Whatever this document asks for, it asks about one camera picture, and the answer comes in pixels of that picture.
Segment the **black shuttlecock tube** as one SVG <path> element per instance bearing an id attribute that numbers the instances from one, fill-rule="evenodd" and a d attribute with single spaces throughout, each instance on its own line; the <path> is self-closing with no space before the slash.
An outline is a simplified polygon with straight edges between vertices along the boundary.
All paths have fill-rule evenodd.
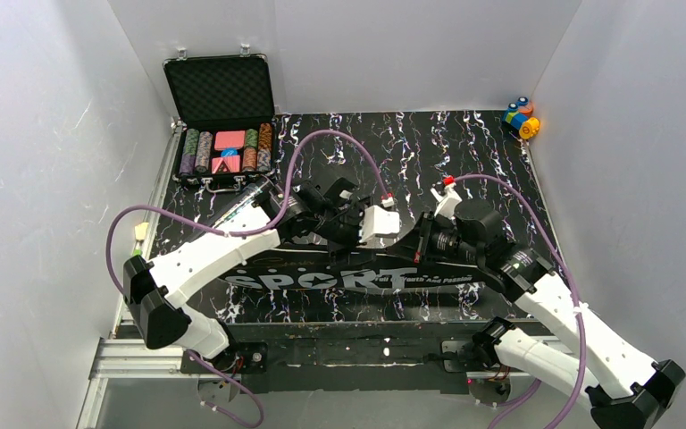
<path id="1" fill-rule="evenodd" d="M 264 177 L 248 183 L 235 197 L 207 221 L 207 225 L 215 229 L 227 231 L 227 222 L 236 217 L 246 207 L 260 205 L 268 198 L 269 192 L 274 188 L 274 183 Z"/>

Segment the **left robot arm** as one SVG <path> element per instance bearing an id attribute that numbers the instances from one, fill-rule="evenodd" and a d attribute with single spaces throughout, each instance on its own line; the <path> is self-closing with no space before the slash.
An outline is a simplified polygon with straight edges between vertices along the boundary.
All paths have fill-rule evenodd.
<path id="1" fill-rule="evenodd" d="M 333 196 L 336 205 L 325 214 L 323 197 L 304 200 L 291 187 L 278 189 L 272 181 L 261 179 L 247 186 L 214 226 L 174 214 L 172 219 L 202 235 L 162 257 L 130 257 L 117 282 L 146 347 L 178 346 L 203 358 L 216 358 L 230 347 L 227 329 L 188 304 L 208 283 L 308 232 L 352 248 L 389 231 L 387 209 L 353 202 L 346 189 Z"/>

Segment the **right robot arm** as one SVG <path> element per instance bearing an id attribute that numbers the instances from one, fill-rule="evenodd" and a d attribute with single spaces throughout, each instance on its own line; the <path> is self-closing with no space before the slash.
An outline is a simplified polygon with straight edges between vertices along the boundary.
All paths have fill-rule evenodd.
<path id="1" fill-rule="evenodd" d="M 545 257 L 506 236 L 500 213 L 487 202 L 459 202 L 448 215 L 425 213 L 399 244 L 416 263 L 473 266 L 481 282 L 533 315 L 571 351 L 495 317 L 457 351 L 458 361 L 510 366 L 573 393 L 600 428 L 651 428 L 671 407 L 685 371 L 671 359 L 639 351 L 600 320 Z"/>

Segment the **black racket bag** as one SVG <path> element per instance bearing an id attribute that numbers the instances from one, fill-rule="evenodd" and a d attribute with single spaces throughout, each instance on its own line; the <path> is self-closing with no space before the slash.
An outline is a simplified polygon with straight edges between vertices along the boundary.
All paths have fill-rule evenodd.
<path id="1" fill-rule="evenodd" d="M 359 249 L 335 264 L 324 246 L 286 243 L 249 258 L 219 279 L 257 290 L 434 290 L 479 282 L 481 275 L 467 263 L 418 265 L 382 249 Z"/>

